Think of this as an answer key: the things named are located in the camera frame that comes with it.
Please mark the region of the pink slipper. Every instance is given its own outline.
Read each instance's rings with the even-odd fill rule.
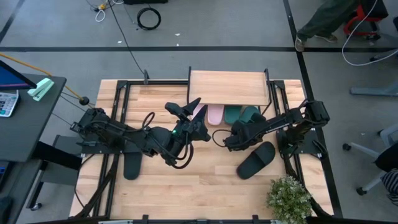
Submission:
[[[198,106],[193,110],[192,119],[198,114],[200,109],[204,106],[204,104],[199,103]]]
[[[207,121],[211,125],[220,125],[223,121],[224,105],[208,105]]]

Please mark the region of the wooden table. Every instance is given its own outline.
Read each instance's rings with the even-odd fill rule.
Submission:
[[[116,83],[117,80],[102,80],[99,89],[96,107],[104,108],[108,115],[111,114]],[[300,80],[285,80],[285,85],[289,106],[297,107],[304,99]],[[154,111],[156,116],[150,126],[172,129],[177,118],[169,114],[164,105],[171,101],[183,106],[186,98],[185,85],[134,85],[129,95],[126,124],[141,127],[144,117]],[[121,109],[116,119],[120,119],[120,114]],[[272,105],[265,116],[275,116]],[[225,124],[206,126],[210,135],[216,129],[230,129]],[[227,135],[218,133],[215,139],[221,142]],[[265,135],[264,140],[277,146],[274,133]],[[124,159],[121,158],[111,218],[141,219],[143,214],[148,214],[150,219],[251,219],[252,215],[258,214],[260,219],[272,219],[272,210],[265,206],[267,193],[271,180],[285,175],[284,163],[278,152],[271,164],[254,177],[241,180],[236,175],[236,168],[257,146],[229,152],[213,141],[195,141],[193,145],[195,154],[187,168],[177,170],[167,166],[160,156],[144,156],[141,174],[136,180],[123,177]],[[97,188],[102,158],[102,155],[95,155],[81,168],[76,190],[83,203]],[[310,155],[300,155],[300,159],[307,189],[325,211],[333,214],[321,162]],[[100,214],[104,210],[107,190],[104,195]],[[74,198],[70,215],[80,210],[81,205]]]

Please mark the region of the white cable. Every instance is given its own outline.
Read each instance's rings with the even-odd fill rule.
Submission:
[[[104,14],[104,17],[103,17],[102,19],[98,20],[98,15],[100,15],[101,12]],[[95,16],[95,21],[97,21],[97,22],[102,22],[102,21],[104,21],[105,17],[106,17],[105,11],[102,10],[102,9],[100,9],[100,10],[97,12],[97,15]]]
[[[390,54],[390,55],[388,55],[388,56],[386,56],[386,57],[380,58],[379,60],[375,60],[375,61],[373,61],[373,62],[368,62],[368,63],[362,63],[362,64],[354,64],[354,63],[349,62],[349,61],[347,60],[347,58],[346,58],[346,55],[344,54],[344,48],[346,47],[346,45],[347,45],[349,39],[350,39],[351,36],[355,33],[356,29],[369,17],[369,15],[372,13],[373,9],[376,7],[377,2],[378,2],[378,0],[376,0],[376,1],[374,2],[374,5],[373,5],[372,9],[369,11],[369,13],[366,15],[366,17],[354,28],[354,30],[351,32],[351,34],[350,34],[349,37],[347,38],[346,42],[344,43],[343,48],[341,49],[341,53],[343,54],[344,60],[345,60],[347,63],[349,63],[350,65],[352,65],[352,66],[365,66],[365,65],[370,65],[370,64],[373,64],[373,63],[376,63],[376,62],[380,62],[380,61],[382,61],[382,60],[384,60],[384,59],[387,59],[387,58],[389,58],[389,57],[392,57],[392,56],[398,54],[398,50],[396,50],[394,53],[392,53],[392,54]]]
[[[112,0],[112,2],[115,3],[115,4],[123,4],[123,3],[124,3],[124,1],[116,2],[116,1],[114,1],[114,0]]]

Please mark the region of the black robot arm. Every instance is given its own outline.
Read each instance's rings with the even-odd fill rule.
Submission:
[[[269,120],[261,114],[253,114],[247,123],[235,122],[231,128],[232,135],[226,138],[224,143],[230,151],[245,150],[261,142],[265,134],[293,124],[296,126],[287,130],[290,138],[288,142],[297,142],[303,139],[311,128],[322,127],[329,120],[330,117],[321,101],[305,100],[298,108],[292,108]]]
[[[83,138],[97,135],[97,141],[111,149],[123,146],[125,141],[133,142],[144,155],[153,157],[160,154],[167,165],[182,169],[192,159],[192,141],[209,141],[211,139],[204,124],[206,106],[199,111],[195,118],[188,119],[199,102],[200,98],[182,108],[175,103],[166,103],[165,109],[179,118],[172,131],[162,127],[150,128],[149,124],[155,116],[153,112],[144,119],[141,128],[135,129],[109,118],[101,108],[88,109],[79,123],[72,125],[71,130]],[[177,167],[177,160],[186,158],[188,146],[190,146],[188,161],[184,166]],[[185,155],[178,157],[183,148],[186,150]]]

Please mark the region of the calculator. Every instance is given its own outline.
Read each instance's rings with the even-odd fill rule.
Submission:
[[[0,93],[0,117],[10,117],[12,115],[12,112],[14,111],[14,108],[17,106],[18,101],[18,90],[16,94]]]

